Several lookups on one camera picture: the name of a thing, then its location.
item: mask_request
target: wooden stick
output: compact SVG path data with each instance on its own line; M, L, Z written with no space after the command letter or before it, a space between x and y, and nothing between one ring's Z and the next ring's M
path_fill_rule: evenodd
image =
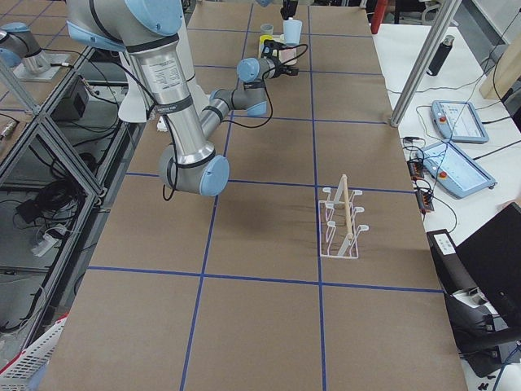
M346 174L342 175L342 185L344 186L345 225L348 228L348 238L351 240L354 235L352 234L351 205L349 204L348 176Z

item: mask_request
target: white wire rack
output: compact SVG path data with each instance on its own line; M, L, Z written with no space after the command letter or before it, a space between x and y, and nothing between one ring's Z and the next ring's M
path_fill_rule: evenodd
M348 177L345 174L334 191L330 187L324 187L322 191L327 198L318 201L321 257L358 259L358 237L360 233L369 230L369 226L357 226L355 223L356 215L364 212L364 209L354 206L353 200L361 196L362 191L353 190L349 194Z
M35 375L49 361L55 351L59 336L67 317L56 321L40 338L35 340L27 349L0 369L0 391L35 391L33 384Z

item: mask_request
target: white table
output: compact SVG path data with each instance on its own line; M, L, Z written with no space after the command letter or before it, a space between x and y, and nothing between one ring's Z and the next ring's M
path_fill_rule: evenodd
M403 89L428 31L428 26L395 24L382 24L380 26L379 33L374 36L374 44L376 45L388 90L400 92ZM459 87L472 81L476 81L476 83L464 86L458 90L429 90L417 93L399 126L401 137L421 137L426 139L427 145L437 142L434 138L426 136L416 113L416 107L430 106L433 100L469 100L476 108L483 108L495 102L494 100L487 100L481 97L479 86L484 81L484 77L482 77L483 71L458 29L449 28L448 33L456 38L449 57L437 77L426 75L423 78L418 91L440 86ZM389 98L391 105L394 107L399 94L390 91ZM433 126L430 108L419 108L419 111L427 126L428 134L440 138ZM509 115L501 103L479 110L478 113L481 121L492 121ZM512 120L486 125L485 129L490 136L488 143L481 145L459 143L459 147L469 156L476 157L521 139L521 133ZM458 225L451 233L456 244L460 244L469 235L477 231L478 228L496 215L505 203L521 196L520 152L521 144L516 144L513 147L479 160L479 164L497 180L497 185L492 190L485 189L463 200L456 200L445 192L440 185L436 186L435 196L449 204L458 216ZM431 178L428 178L428 180L431 184L434 183ZM426 215L424 221L425 231L443 228L450 230L454 225L452 212L436 200L434 201L434 206L435 212ZM493 388L494 380L478 378L464 360L462 360L462 365L469 390L477 389L482 382L489 383L488 389ZM505 370L497 390L519 391L520 384L521 365L511 365Z

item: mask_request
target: black water bottle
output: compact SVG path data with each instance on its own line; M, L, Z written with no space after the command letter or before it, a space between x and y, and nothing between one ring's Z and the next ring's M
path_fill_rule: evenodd
M436 51L436 54L434 55L434 58L432 59L431 64L429 65L429 68L427 68L427 75L436 76L438 74L438 72L441 69L441 66L447 59L449 52L453 48L453 41L454 37L452 35L448 35L447 37L445 37L443 42L438 47L438 50Z

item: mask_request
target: paper cup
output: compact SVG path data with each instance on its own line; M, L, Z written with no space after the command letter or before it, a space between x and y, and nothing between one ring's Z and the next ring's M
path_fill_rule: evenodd
M260 35L274 35L274 26L269 23L261 24Z
M300 32L302 31L302 21L297 19L284 20L284 40L288 46L297 46L300 42Z

